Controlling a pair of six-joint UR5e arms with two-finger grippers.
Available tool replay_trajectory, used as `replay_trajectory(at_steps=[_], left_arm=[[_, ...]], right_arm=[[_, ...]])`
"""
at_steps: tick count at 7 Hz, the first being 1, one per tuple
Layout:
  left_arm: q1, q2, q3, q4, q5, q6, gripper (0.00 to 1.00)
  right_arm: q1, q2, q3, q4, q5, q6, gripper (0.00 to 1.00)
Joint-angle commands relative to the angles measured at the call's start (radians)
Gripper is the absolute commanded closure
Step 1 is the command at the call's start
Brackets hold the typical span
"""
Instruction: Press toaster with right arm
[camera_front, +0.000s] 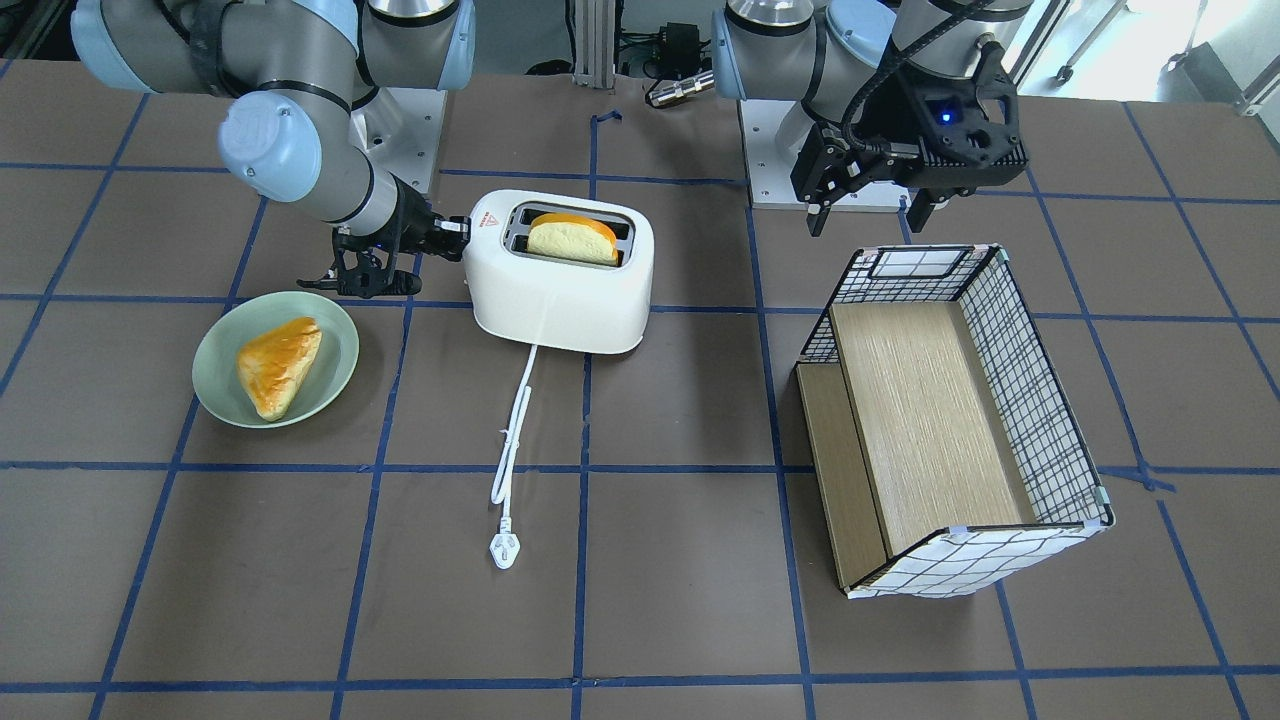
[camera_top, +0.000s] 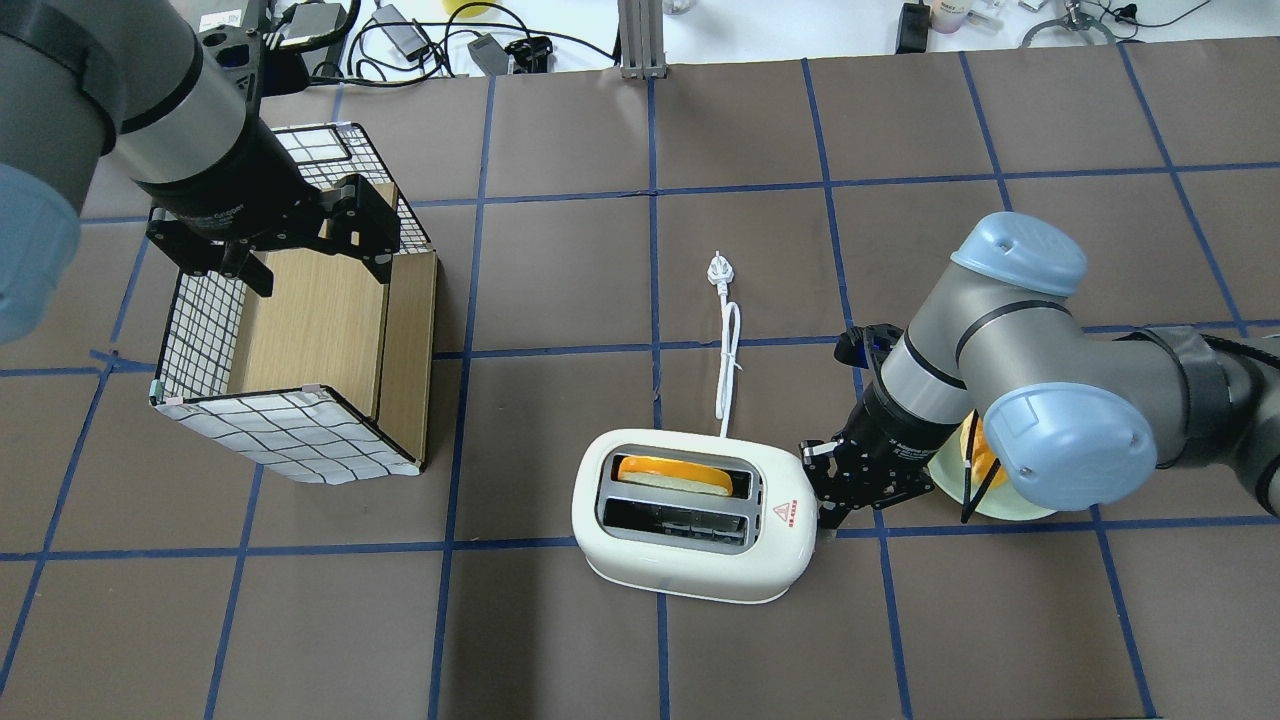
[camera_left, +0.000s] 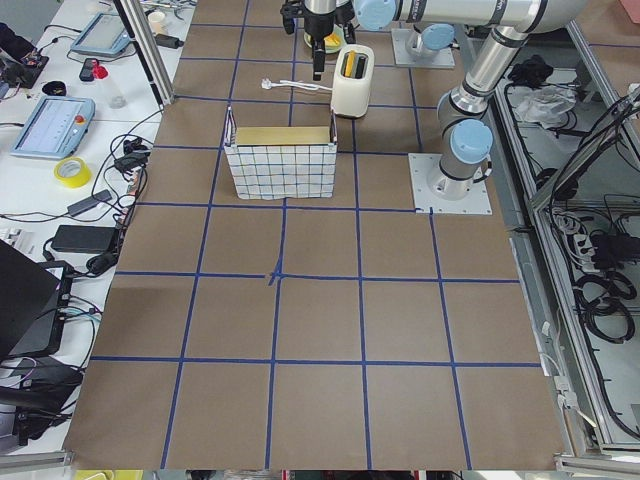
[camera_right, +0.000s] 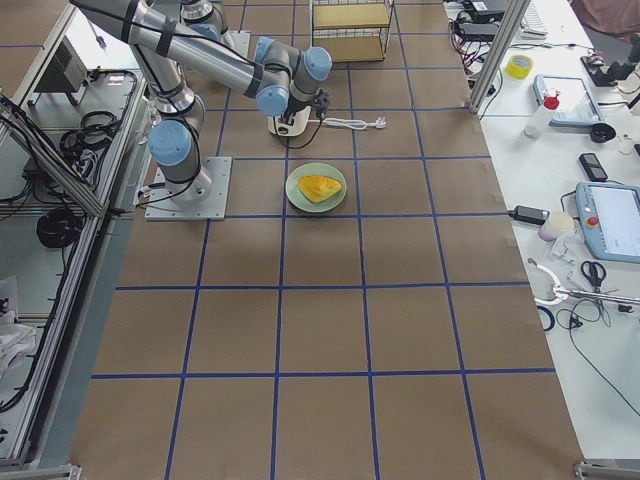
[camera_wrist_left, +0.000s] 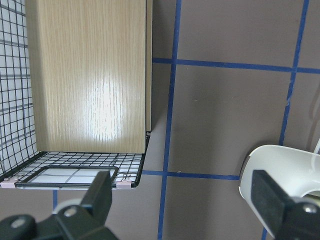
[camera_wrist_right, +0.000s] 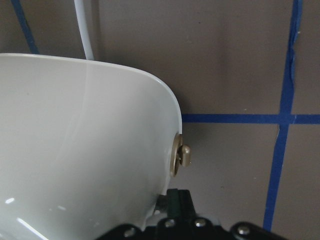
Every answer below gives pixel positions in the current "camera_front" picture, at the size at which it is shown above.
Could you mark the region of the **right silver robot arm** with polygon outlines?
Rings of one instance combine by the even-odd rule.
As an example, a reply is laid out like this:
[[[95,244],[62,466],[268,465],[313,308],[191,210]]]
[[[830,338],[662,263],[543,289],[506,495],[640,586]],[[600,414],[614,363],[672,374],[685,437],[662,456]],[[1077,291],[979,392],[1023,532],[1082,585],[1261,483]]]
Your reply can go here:
[[[467,232],[439,228],[351,126],[381,88],[465,87],[475,31],[471,1],[78,1],[70,14],[76,51],[104,85],[229,99],[218,151],[259,195],[387,252],[449,261]]]

